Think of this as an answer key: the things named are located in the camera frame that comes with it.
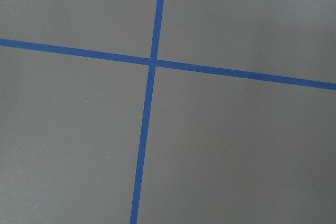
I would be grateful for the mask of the blue tape line crosswise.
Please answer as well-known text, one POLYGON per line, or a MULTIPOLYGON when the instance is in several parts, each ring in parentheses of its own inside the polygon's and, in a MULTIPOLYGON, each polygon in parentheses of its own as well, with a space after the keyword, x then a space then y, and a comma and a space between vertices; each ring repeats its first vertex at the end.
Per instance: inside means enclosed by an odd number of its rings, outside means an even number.
MULTIPOLYGON (((39 43, 34 43, 34 42, 25 42, 25 41, 19 41, 19 40, 3 39, 3 38, 1 39, 1 46, 34 50, 34 51, 51 52, 51 53, 63 54, 63 55, 72 55, 72 56, 80 56, 80 57, 87 57, 87 58, 104 59, 104 60, 110 60, 110 61, 126 62, 126 63, 138 64, 138 65, 145 65, 145 66, 149 66, 153 63, 153 61, 150 60, 149 58, 113 54, 113 53, 101 52, 101 51, 92 51, 92 50, 79 49, 79 48, 69 48, 69 47, 62 47, 62 46, 55 46, 55 45, 39 44, 39 43)), ((256 72, 234 70, 234 69, 225 69, 225 68, 210 67, 210 66, 203 66, 203 65, 194 65, 190 63, 166 61, 166 60, 157 60, 155 62, 155 65, 157 67, 169 68, 169 69, 209 73, 209 74, 216 74, 216 75, 221 75, 221 76, 229 76, 229 77, 236 77, 236 78, 259 80, 259 81, 291 84, 291 85, 318 88, 318 89, 326 89, 326 90, 333 90, 333 91, 335 90, 335 83, 323 82, 323 81, 315 81, 315 80, 300 79, 300 78, 293 78, 293 77, 284 77, 284 76, 277 76, 277 75, 272 75, 272 74, 256 73, 256 72)))

